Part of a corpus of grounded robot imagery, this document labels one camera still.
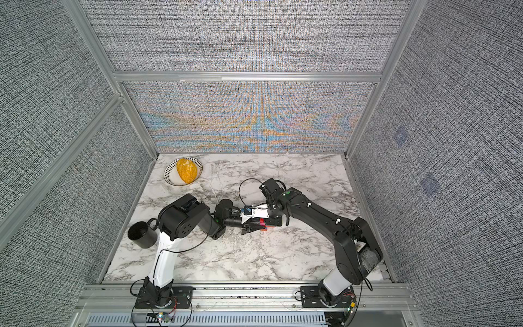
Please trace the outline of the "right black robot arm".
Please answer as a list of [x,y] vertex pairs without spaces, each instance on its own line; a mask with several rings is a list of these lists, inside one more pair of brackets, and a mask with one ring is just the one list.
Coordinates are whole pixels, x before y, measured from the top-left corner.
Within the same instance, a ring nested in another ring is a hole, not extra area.
[[336,215],[309,200],[295,188],[284,189],[273,178],[264,181],[260,190],[269,213],[289,214],[316,230],[335,249],[336,265],[318,284],[319,295],[333,305],[351,286],[358,286],[383,260],[383,252],[367,221]]

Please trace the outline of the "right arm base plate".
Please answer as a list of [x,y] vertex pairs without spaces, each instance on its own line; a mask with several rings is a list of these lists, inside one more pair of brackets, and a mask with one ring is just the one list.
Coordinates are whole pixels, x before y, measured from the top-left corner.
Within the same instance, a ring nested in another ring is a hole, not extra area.
[[306,309],[318,308],[354,308],[357,298],[353,289],[345,289],[337,296],[333,296],[324,287],[301,286],[298,291],[300,302]]

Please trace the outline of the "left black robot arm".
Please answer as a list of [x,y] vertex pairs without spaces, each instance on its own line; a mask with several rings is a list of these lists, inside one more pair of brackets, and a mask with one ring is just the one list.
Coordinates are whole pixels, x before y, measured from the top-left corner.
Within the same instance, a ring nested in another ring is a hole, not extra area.
[[178,254],[195,249],[193,246],[181,250],[181,241],[195,228],[199,227],[206,238],[214,240],[221,237],[228,226],[248,232],[252,230],[249,224],[259,219],[254,212],[252,208],[235,207],[231,200],[224,199],[212,213],[207,205],[190,193],[163,208],[157,217],[159,245],[155,265],[140,289],[140,300],[158,308],[171,305],[176,258]]

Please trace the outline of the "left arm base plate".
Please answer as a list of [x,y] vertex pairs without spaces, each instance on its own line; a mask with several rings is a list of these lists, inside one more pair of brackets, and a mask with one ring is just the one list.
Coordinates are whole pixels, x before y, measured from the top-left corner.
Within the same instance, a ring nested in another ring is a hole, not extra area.
[[134,309],[189,309],[194,288],[174,286],[165,290],[140,290]]

